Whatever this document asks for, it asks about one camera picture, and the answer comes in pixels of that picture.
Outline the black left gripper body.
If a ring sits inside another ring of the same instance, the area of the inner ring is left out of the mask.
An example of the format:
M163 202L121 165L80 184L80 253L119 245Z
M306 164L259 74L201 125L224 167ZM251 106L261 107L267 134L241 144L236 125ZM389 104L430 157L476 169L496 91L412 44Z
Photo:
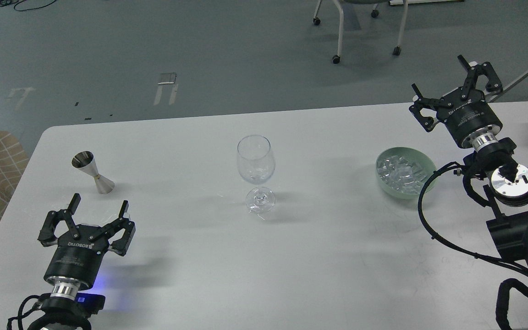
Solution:
M44 273L44 280L52 285L56 279L70 278L80 282L80 290L91 289L109 248L106 236L96 237L100 229L97 225L80 224L79 239L69 232L63 234Z

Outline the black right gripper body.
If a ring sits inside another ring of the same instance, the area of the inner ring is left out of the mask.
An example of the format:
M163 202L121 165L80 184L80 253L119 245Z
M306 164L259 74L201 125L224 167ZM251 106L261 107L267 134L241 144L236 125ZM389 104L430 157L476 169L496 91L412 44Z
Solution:
M493 134L501 131L502 123L485 100L484 92L471 90L467 99L463 92L455 89L442 96L442 107L438 108L438 121L444 123L453 141L459 148L470 148L468 136L479 129L491 127Z

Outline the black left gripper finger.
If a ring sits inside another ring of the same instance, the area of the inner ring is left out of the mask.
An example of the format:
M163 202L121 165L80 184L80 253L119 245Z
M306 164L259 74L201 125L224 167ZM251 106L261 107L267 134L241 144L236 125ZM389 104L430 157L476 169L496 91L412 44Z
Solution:
M102 240L108 242L107 251L125 256L136 231L135 223L126 216L129 202L123 201L117 219L105 224L94 231L94 241Z
M81 238L80 231L77 229L72 217L76 213L80 201L80 194L75 193L66 209L50 211L47 213L46 219L44 220L43 226L38 234L38 242L40 242L43 247L49 247L57 244L57 236L55 236L55 231L57 225L61 221L64 221L67 225L68 232L72 238Z

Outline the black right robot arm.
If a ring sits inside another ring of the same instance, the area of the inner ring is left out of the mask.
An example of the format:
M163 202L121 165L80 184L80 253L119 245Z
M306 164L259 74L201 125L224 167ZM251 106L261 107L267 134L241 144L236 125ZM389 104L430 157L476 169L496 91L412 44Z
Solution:
M497 138L502 123L490 107L490 102L503 94L503 84L491 63L468 62L462 55L457 58L467 71L458 88L435 99L426 98L416 84L412 85L416 98L409 111L423 129L431 132L442 123L459 148L473 149L463 163L450 162L428 178L418 196L419 219L431 238L444 246L528 277L528 167L513 158L516 144L511 138ZM498 257L457 246L428 224L423 213L424 195L432 182L448 171L462 177L469 198L492 209L494 217L486 225ZM501 330L511 328L508 311L513 289L528 298L528 286L521 281L510 278L501 282L495 310Z

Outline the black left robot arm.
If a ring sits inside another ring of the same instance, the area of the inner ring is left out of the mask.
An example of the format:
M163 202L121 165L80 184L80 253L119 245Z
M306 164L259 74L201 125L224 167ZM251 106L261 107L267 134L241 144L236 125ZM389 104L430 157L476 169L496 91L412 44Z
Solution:
M135 233L135 223L126 216L129 202L123 201L119 215L104 226L76 224L73 216L81 196L75 193L67 208L50 211L38 234L44 247L55 246L44 280L50 293L29 295L6 327L23 329L23 320L36 311L43 315L29 325L30 330L90 330L90 317L103 309L105 297L88 294L93 288L106 253L126 255Z

